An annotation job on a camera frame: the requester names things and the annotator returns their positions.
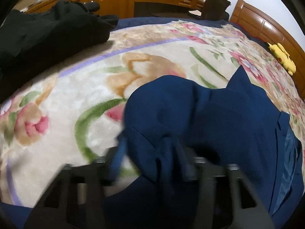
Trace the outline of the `navy blue suit jacket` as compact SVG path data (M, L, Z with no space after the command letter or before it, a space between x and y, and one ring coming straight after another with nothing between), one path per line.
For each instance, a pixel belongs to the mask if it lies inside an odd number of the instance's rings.
M192 228L199 181L193 156L237 164L275 228L301 201L302 145L290 116L239 67L221 89L176 76L139 87L124 107L119 137L140 177L107 198L112 228Z

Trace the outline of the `black clothes pile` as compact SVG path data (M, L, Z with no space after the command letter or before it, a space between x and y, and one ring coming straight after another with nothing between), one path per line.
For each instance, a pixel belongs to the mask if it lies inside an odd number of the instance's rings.
M99 4L59 0L48 11L13 9L1 27L1 101L45 70L108 41L117 15L96 15Z

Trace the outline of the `floral bed blanket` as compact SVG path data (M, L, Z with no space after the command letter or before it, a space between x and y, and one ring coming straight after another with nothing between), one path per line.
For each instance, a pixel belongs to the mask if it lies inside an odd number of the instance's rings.
M109 41L43 72L1 104L1 201L32 207L65 163L113 147L124 102L165 75L224 88L242 66L304 141L304 101L293 77L237 26L176 21L112 32Z

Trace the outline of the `yellow Pikachu plush toy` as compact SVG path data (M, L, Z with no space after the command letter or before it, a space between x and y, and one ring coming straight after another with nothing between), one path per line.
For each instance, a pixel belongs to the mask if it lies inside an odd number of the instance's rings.
M290 58L290 55L284 46L282 46L280 43L270 44L269 42L265 42L265 45L268 47L268 49L270 49L272 55L283 66L287 73L290 76L293 76L293 74L296 72L296 65Z

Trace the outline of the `wooden bed headboard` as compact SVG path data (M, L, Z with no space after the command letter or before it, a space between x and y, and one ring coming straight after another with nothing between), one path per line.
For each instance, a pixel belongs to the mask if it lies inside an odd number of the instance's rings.
M238 0L230 21L245 29L252 37L271 44L280 43L296 65L292 79L301 99L304 99L304 50L298 42L278 22L261 10Z

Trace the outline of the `dark wooden chair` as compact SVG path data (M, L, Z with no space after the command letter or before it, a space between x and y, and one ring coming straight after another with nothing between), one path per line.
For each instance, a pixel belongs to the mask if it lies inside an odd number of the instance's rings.
M226 9L231 6L231 2L228 0L205 0L203 8L200 9L201 15L192 14L191 11L188 15L197 20L209 20L209 21L229 21L229 14Z

